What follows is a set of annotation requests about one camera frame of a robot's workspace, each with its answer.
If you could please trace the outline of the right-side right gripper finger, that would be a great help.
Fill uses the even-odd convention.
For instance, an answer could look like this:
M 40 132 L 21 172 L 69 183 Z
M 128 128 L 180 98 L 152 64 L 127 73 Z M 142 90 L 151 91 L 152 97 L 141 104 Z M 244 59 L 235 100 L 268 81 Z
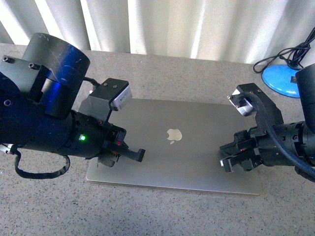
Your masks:
M 249 172 L 257 167 L 256 157 L 253 151 L 247 150 L 237 154 L 228 154 L 221 150 L 225 158 L 220 160 L 221 166 L 228 173 L 234 171 L 234 166 L 239 165 L 245 172 Z
M 220 147 L 220 151 L 227 155 L 237 155 L 256 147 L 256 141 L 249 139 L 245 141 L 233 141 Z

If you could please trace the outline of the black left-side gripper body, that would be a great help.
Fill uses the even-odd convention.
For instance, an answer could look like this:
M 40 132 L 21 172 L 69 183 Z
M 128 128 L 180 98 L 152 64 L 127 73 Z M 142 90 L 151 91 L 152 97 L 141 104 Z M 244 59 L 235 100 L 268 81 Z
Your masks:
M 71 115 L 70 155 L 86 159 L 96 157 L 101 164 L 113 167 L 120 155 L 108 150 L 107 145 L 123 145 L 126 130 L 108 122 L 100 124 L 95 118 L 79 112 L 71 112 Z

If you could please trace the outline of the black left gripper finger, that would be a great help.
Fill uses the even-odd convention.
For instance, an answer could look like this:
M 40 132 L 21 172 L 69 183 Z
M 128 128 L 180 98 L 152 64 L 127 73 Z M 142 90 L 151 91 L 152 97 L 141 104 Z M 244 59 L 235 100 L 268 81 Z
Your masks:
M 145 154 L 145 150 L 144 149 L 139 149 L 138 152 L 134 152 L 130 149 L 127 148 L 119 148 L 116 150 L 116 152 L 119 155 L 125 156 L 131 160 L 137 161 L 137 162 L 142 162 L 144 154 Z

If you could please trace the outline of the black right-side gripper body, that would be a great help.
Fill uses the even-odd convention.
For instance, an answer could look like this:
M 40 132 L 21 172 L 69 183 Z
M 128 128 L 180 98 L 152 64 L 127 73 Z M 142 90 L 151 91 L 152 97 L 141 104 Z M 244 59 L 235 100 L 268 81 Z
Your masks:
M 275 125 L 274 131 L 280 141 L 294 155 L 305 158 L 303 148 L 303 122 Z M 255 128 L 243 130 L 234 134 L 233 155 L 243 154 L 244 160 L 239 163 L 244 171 L 251 171 L 259 165 L 293 166 L 276 146 L 268 134 L 255 136 Z

